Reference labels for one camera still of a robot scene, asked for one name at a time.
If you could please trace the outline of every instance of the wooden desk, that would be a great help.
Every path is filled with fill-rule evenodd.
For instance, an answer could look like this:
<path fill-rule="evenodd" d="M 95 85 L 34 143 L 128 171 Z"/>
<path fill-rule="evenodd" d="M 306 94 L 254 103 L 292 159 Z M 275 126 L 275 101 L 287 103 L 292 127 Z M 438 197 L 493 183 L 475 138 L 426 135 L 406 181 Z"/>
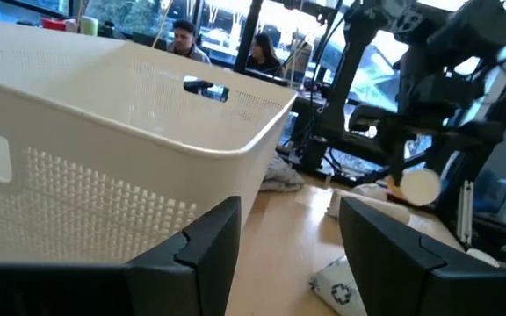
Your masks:
<path fill-rule="evenodd" d="M 325 216 L 332 189 L 308 182 L 300 192 L 257 196 L 242 234 L 227 315 L 336 315 L 307 284 L 313 273 L 344 255 L 339 226 Z M 459 248 L 433 216 L 416 212 L 409 225 Z"/>

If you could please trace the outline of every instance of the laundry basket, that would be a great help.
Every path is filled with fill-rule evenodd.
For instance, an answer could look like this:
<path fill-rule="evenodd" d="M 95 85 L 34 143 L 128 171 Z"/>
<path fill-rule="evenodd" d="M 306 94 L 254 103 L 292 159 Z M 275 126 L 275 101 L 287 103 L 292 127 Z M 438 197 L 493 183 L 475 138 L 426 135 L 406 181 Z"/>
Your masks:
<path fill-rule="evenodd" d="M 187 92 L 187 76 L 227 100 Z M 0 260 L 126 262 L 228 196 L 243 225 L 294 98 L 130 42 L 0 23 Z"/>

